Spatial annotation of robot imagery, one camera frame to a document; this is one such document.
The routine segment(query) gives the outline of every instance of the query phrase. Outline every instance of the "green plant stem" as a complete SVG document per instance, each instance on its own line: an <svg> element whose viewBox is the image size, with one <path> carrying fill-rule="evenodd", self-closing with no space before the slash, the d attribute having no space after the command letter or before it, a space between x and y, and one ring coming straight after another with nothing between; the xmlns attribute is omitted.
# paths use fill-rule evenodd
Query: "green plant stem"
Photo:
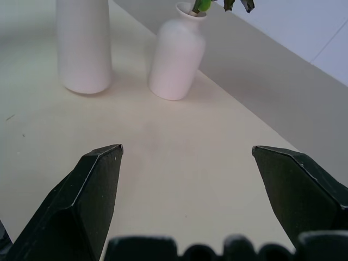
<svg viewBox="0 0 348 261"><path fill-rule="evenodd" d="M200 7L201 5L201 0L196 0L195 1L195 4L194 4L194 7L192 9L192 12L198 14L200 11L198 10L198 8Z"/></svg>

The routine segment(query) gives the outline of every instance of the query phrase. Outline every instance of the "gray wall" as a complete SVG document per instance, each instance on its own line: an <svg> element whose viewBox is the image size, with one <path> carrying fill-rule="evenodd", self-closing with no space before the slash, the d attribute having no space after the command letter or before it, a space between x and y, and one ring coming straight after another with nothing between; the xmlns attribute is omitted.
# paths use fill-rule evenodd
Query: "gray wall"
<svg viewBox="0 0 348 261"><path fill-rule="evenodd" d="M155 33L176 17L176 0L115 2ZM201 71L348 185L348 87L217 4L202 30Z"/></svg>

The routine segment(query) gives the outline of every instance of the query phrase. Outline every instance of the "white table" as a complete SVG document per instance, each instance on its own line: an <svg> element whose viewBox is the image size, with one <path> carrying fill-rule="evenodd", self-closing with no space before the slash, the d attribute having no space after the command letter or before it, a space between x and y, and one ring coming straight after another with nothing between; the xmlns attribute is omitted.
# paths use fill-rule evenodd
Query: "white table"
<svg viewBox="0 0 348 261"><path fill-rule="evenodd" d="M292 248L251 156L253 145L295 150L273 129L200 72L182 101L153 95L155 36L113 2L116 81L93 96L58 81L54 0L2 0L0 10L0 219L12 240L83 154L123 144L109 238L164 234L179 252L197 242L221 252L242 233L256 248Z"/></svg>

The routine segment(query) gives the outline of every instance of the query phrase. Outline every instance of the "white vase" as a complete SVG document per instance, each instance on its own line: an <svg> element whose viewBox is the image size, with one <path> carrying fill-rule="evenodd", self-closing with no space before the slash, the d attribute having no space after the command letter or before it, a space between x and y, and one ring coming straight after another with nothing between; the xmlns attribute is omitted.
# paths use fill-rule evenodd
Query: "white vase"
<svg viewBox="0 0 348 261"><path fill-rule="evenodd" d="M151 91L166 100L187 95L206 48L199 29L206 13L188 15L190 3L178 3L176 8L179 18L167 21L159 30L148 80Z"/></svg>
<svg viewBox="0 0 348 261"><path fill-rule="evenodd" d="M82 94L105 90L113 79L108 0L57 0L58 73Z"/></svg>

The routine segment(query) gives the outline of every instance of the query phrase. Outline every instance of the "green leaf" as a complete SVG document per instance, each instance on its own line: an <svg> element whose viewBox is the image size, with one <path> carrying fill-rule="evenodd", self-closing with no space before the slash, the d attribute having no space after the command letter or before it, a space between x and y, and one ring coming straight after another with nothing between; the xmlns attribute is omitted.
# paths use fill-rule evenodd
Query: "green leaf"
<svg viewBox="0 0 348 261"><path fill-rule="evenodd" d="M235 0L223 0L223 8L225 11L232 11L232 7Z"/></svg>
<svg viewBox="0 0 348 261"><path fill-rule="evenodd" d="M253 0L241 0L241 3L244 5L244 8L248 13L250 13L252 9L255 8Z"/></svg>
<svg viewBox="0 0 348 261"><path fill-rule="evenodd" d="M210 8L212 0L201 0L200 7L198 8L201 12L206 12Z"/></svg>

